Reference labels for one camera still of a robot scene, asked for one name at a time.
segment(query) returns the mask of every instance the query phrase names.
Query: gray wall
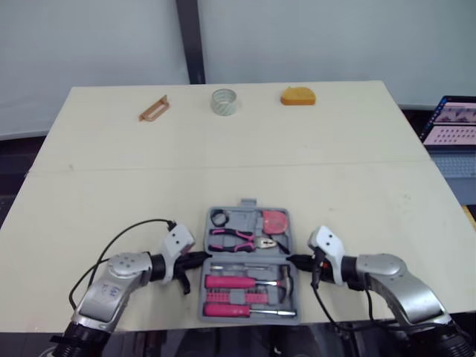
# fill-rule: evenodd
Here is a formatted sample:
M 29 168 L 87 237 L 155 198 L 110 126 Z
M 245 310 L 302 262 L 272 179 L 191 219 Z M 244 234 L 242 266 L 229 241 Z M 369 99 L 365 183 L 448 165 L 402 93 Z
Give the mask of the gray wall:
M 72 86 L 186 84 L 174 0 L 0 1 L 0 138 L 47 132 Z
M 384 80 L 476 95 L 476 0 L 199 0 L 207 83 Z

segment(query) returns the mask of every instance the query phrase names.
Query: table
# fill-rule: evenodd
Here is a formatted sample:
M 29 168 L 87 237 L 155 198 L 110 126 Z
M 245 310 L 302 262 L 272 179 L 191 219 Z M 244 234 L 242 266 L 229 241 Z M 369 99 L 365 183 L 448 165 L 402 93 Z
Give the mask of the table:
M 209 102 L 222 86 L 73 88 L 0 230 L 0 331 L 63 331 L 69 289 L 126 226 L 176 219 L 201 250 L 207 209 L 244 197 L 289 210 L 297 253 L 328 225 L 349 255 L 400 256 L 450 312 L 475 309 L 476 234 L 385 85 L 306 83 L 316 105 L 287 107 L 288 85 L 226 85 L 239 98 L 226 118 Z M 139 122 L 164 94 L 170 109 Z M 141 226 L 110 253 L 157 253 L 165 234 Z M 187 274 L 190 295 L 176 281 L 135 292 L 118 329 L 224 326 L 198 320 L 200 269 Z M 302 322 L 327 321 L 299 278 Z M 335 319 L 367 318 L 362 293 L 320 292 Z

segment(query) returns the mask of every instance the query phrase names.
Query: laptop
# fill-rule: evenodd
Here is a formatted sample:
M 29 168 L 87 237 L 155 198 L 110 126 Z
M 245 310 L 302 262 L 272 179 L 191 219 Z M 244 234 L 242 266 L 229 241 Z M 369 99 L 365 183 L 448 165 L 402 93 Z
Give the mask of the laptop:
M 419 138 L 460 204 L 476 205 L 476 97 L 443 97 Z

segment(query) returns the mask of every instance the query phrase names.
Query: roll of tape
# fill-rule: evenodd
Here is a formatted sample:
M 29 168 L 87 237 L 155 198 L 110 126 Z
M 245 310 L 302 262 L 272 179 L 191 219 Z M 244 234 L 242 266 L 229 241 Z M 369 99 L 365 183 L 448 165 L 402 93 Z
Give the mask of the roll of tape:
M 231 89 L 218 89 L 211 95 L 211 108 L 218 115 L 232 115 L 237 110 L 237 94 Z

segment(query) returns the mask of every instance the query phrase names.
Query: robotic arm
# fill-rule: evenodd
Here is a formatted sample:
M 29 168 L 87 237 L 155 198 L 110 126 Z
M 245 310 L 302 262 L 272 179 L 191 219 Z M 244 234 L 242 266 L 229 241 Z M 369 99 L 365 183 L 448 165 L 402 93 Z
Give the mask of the robotic arm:
M 164 240 L 162 254 L 122 253 L 112 257 L 102 276 L 93 282 L 74 311 L 53 356 L 101 356 L 109 336 L 126 308 L 129 296 L 150 281 L 181 281 L 184 293 L 190 292 L 185 271 L 203 264 L 210 255 L 187 253 L 195 243 L 184 225 L 177 225 Z
M 315 256 L 288 258 L 298 269 L 312 272 L 312 287 L 319 280 L 337 285 L 347 283 L 353 290 L 373 290 L 381 295 L 416 351 L 426 356 L 473 356 L 472 348 L 460 334 L 431 289 L 413 276 L 403 260 L 391 254 L 345 255 L 340 239 L 328 227 L 312 232 L 308 246 Z

